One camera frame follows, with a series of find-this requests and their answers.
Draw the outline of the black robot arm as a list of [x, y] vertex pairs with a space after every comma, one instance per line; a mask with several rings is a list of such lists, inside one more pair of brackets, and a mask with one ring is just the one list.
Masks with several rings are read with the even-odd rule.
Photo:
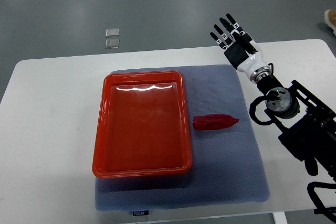
[[258, 125], [274, 124], [282, 145], [304, 162], [308, 174], [316, 176], [321, 165], [335, 178], [335, 112], [296, 80], [284, 87], [261, 48], [230, 14], [219, 21], [223, 27], [214, 25], [211, 37], [262, 93], [249, 106], [250, 118]]

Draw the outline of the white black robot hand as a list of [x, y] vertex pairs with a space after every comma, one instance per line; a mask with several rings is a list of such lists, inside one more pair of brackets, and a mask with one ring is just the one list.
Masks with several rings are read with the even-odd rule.
[[[225, 31], [217, 24], [213, 27], [221, 36], [221, 39], [213, 32], [210, 32], [210, 36], [224, 50], [224, 55], [230, 64], [239, 72], [245, 73], [249, 80], [260, 80], [264, 76], [268, 76], [269, 66], [262, 59], [262, 50], [255, 42], [252, 42], [250, 35], [242, 31], [241, 26], [230, 13], [226, 14], [226, 18], [220, 17], [219, 21]], [[236, 40], [233, 33], [240, 34], [241, 45], [233, 42]]]

